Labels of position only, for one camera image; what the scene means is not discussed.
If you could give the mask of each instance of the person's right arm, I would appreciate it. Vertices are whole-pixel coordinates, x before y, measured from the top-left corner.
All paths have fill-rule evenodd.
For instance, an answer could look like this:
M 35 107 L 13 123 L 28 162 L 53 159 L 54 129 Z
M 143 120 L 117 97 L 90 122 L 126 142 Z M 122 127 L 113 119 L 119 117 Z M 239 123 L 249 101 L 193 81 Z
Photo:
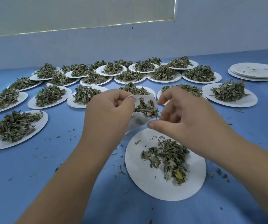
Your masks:
M 168 100 L 161 119 L 150 121 L 148 128 L 231 173 L 268 213 L 268 152 L 232 130 L 206 99 L 174 86 L 162 93 L 158 105 Z

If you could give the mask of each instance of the blue tabletop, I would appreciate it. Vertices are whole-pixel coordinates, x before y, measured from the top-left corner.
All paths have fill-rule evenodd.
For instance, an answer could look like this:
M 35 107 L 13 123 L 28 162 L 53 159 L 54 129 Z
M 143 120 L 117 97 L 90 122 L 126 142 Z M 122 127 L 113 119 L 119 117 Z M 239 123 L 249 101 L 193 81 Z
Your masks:
M 222 75 L 221 82 L 225 82 L 232 78 L 227 73 L 232 64 L 240 62 L 268 64 L 268 50 L 193 56 L 190 59 L 199 64 L 210 65 L 215 72 Z M 0 92 L 16 78 L 30 76 L 34 70 L 36 69 L 0 71 Z M 164 85 L 184 82 L 186 81 L 181 79 L 176 83 Z M 43 83 L 26 90 L 27 100 L 1 112 L 0 120 L 12 110 L 30 110 L 27 107 L 28 101 L 45 85 Z M 78 85 L 79 83 L 76 83 L 69 88 L 75 92 L 75 87 Z M 138 85 L 152 88 L 156 93 L 164 86 L 148 79 Z M 113 89 L 122 85 L 112 80 L 104 86 Z M 236 112 L 234 108 L 212 104 L 228 123 L 233 124 L 232 128 L 235 131 L 268 151 L 268 82 L 246 81 L 246 88 L 256 94 L 258 103 L 253 107 L 244 108 L 244 113 Z M 44 111 L 48 113 L 49 120 L 38 134 L 17 146 L 0 150 L 0 224 L 14 223 L 18 219 L 80 139 L 85 109 L 72 108 L 64 102 Z M 149 223 L 150 220 L 153 224 L 268 223 L 268 216 L 246 189 L 229 173 L 227 174 L 230 182 L 216 174 L 218 166 L 208 160 L 207 170 L 209 173 L 215 173 L 214 177 L 207 177 L 195 195 L 182 201 L 155 199 L 140 190 L 128 174 L 117 174 L 118 166 L 125 161 L 125 150 L 129 140 L 144 128 L 145 126 L 126 135 L 121 142 L 123 147 L 119 145 L 115 150 L 118 154 L 110 156 L 95 183 L 83 223 L 143 224 Z

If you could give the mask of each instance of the stack of plates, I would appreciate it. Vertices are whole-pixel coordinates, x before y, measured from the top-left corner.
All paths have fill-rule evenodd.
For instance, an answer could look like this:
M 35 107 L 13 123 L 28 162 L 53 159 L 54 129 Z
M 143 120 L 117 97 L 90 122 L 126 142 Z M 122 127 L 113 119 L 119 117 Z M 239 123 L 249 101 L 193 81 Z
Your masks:
M 234 64 L 229 68 L 228 73 L 239 79 L 261 82 L 268 81 L 268 64 Z

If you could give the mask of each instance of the blue surface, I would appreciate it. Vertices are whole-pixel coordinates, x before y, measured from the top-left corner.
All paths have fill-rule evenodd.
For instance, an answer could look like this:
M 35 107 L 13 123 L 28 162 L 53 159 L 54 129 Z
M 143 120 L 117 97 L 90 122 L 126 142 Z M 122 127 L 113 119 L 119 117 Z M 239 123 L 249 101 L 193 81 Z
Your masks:
M 191 59 L 199 64 L 210 65 L 214 71 L 222 75 L 221 82 L 225 82 L 231 78 L 227 70 L 232 64 L 239 62 L 268 64 L 268 50 L 193 56 Z M 0 71 L 0 92 L 16 78 L 30 76 L 34 70 Z M 181 79 L 173 84 L 184 82 L 185 80 Z M 45 85 L 43 83 L 26 90 L 27 100 L 15 108 L 1 112 L 0 120 L 14 109 L 29 110 L 28 101 Z M 75 87 L 78 85 L 79 83 L 76 83 L 69 88 L 75 92 Z M 149 80 L 138 85 L 150 87 L 156 93 L 163 86 Z M 112 89 L 122 85 L 112 80 L 104 86 Z M 233 124 L 232 128 L 235 131 L 268 151 L 268 82 L 247 81 L 246 88 L 256 94 L 258 103 L 253 107 L 244 108 L 244 113 L 215 103 L 213 105 L 228 123 Z M 44 111 L 48 113 L 49 121 L 43 130 L 24 143 L 0 150 L 0 224 L 13 223 L 22 214 L 79 141 L 85 109 L 71 108 L 64 102 Z M 206 161 L 207 170 L 214 173 L 214 178 L 206 178 L 203 187 L 194 196 L 176 202 L 155 199 L 140 190 L 128 174 L 117 174 L 118 166 L 125 161 L 126 146 L 139 130 L 125 136 L 121 142 L 123 147 L 119 145 L 115 150 L 118 154 L 110 156 L 102 169 L 93 188 L 83 223 L 142 224 L 149 223 L 151 219 L 154 224 L 268 223 L 268 216 L 246 189 L 230 174 L 228 174 L 230 182 L 219 176 L 216 173 L 218 167 L 210 161 Z

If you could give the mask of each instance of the person's right hand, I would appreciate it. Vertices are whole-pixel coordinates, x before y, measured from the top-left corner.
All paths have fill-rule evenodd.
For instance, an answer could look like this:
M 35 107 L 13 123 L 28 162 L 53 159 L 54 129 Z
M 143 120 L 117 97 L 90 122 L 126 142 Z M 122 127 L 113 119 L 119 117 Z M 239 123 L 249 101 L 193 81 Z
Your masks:
M 148 128 L 161 132 L 200 156 L 214 161 L 220 149 L 242 139 L 214 107 L 204 98 L 198 98 L 178 86 L 166 90 L 158 105 L 164 107 L 160 120 L 148 123 Z

